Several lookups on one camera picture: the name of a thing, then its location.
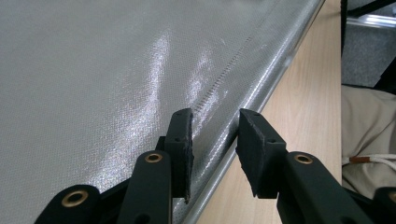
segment white cable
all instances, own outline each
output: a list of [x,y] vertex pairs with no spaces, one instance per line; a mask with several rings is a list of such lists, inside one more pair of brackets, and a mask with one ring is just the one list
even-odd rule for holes
[[390,168],[392,168],[396,172],[396,164],[391,161],[387,161],[387,160],[384,160],[381,158],[370,158],[370,161],[385,163],[386,165],[390,166]]
[[360,157],[380,158],[386,160],[396,160],[395,154],[372,154],[372,155],[361,155]]

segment khaki pants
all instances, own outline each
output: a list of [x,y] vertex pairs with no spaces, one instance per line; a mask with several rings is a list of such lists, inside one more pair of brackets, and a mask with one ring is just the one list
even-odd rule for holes
[[[396,96],[343,86],[342,149],[343,159],[396,154]],[[396,172],[381,162],[352,162],[343,166],[342,185],[373,198],[377,188],[396,187]]]

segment wooden table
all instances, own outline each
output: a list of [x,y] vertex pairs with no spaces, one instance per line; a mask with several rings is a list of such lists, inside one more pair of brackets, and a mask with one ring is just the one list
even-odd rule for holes
[[[327,0],[263,115],[288,151],[318,157],[341,179],[340,1]],[[275,200],[253,198],[238,158],[223,177],[198,223],[281,223]]]

